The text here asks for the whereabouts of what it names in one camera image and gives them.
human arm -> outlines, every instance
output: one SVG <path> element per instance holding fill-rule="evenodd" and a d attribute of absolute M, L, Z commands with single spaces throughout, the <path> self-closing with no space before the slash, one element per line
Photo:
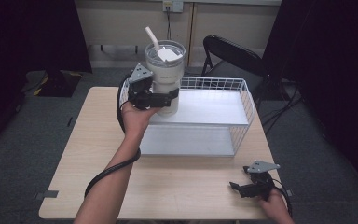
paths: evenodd
<path fill-rule="evenodd" d="M 132 158 L 141 144 L 149 119 L 158 108 L 140 111 L 130 103 L 122 106 L 124 139 L 106 168 Z M 75 223 L 115 223 L 130 180 L 132 164 L 98 181 L 77 212 Z"/>
<path fill-rule="evenodd" d="M 261 197 L 257 199 L 261 208 L 266 215 L 278 224 L 294 224 L 295 222 L 287 212 L 286 205 L 283 201 L 281 193 L 272 189 L 269 193 L 268 201 L 264 201 Z"/>

black chair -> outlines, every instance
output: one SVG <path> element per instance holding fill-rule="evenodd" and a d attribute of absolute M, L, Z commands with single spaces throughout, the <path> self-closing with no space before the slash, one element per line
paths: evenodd
<path fill-rule="evenodd" d="M 202 77 L 243 78 L 255 102 L 261 102 L 262 96 L 267 93 L 270 80 L 257 54 L 217 35 L 206 36 L 203 46 L 206 59 Z M 211 54 L 222 61 L 213 66 Z"/>

metal bracket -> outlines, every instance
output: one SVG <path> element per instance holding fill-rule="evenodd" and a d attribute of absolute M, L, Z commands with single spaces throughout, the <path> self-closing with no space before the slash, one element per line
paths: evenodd
<path fill-rule="evenodd" d="M 281 166 L 278 164 L 269 163 L 265 161 L 254 161 L 254 163 L 251 166 L 249 166 L 247 171 L 248 173 L 263 173 L 270 170 L 276 170 L 279 168 L 281 168 Z"/>
<path fill-rule="evenodd" d="M 130 83 L 138 82 L 152 76 L 153 76 L 152 71 L 148 70 L 147 68 L 143 67 L 140 63 L 138 63 L 135 69 L 132 71 L 129 82 Z"/>

white straw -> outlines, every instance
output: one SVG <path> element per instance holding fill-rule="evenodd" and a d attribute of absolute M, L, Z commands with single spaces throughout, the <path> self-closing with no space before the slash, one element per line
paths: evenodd
<path fill-rule="evenodd" d="M 156 37 L 153 35 L 152 30 L 150 30 L 150 28 L 148 26 L 145 28 L 145 30 L 146 30 L 147 34 L 149 35 L 150 39 L 152 39 L 152 42 L 155 45 L 156 52 L 159 51 L 159 44 L 158 44 Z"/>

black curtain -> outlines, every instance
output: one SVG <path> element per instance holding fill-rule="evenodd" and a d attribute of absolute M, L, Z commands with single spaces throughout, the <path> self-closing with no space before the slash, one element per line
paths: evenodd
<path fill-rule="evenodd" d="M 35 70 L 91 73 L 74 1 L 0 0 L 0 123 Z"/>
<path fill-rule="evenodd" d="M 263 60 L 273 77 L 299 83 L 358 171 L 358 0 L 282 0 Z"/>

